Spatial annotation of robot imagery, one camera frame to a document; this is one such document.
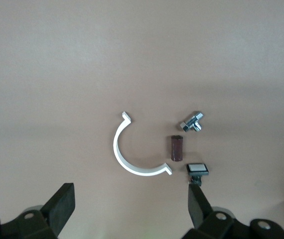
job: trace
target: beige table surface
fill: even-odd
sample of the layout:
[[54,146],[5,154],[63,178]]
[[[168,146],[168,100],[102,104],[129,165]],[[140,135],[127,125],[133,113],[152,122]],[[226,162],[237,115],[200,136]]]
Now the beige table surface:
[[[179,131],[196,110],[203,130]],[[122,111],[124,157],[171,176],[116,161]],[[179,239],[191,162],[213,206],[284,228],[284,1],[0,0],[3,223],[73,182],[60,239]]]

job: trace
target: brown plastic spacer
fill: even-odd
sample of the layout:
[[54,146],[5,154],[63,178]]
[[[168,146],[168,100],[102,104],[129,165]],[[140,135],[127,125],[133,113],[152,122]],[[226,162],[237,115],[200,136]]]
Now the brown plastic spacer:
[[183,160],[183,137],[180,135],[171,136],[171,159],[178,162]]

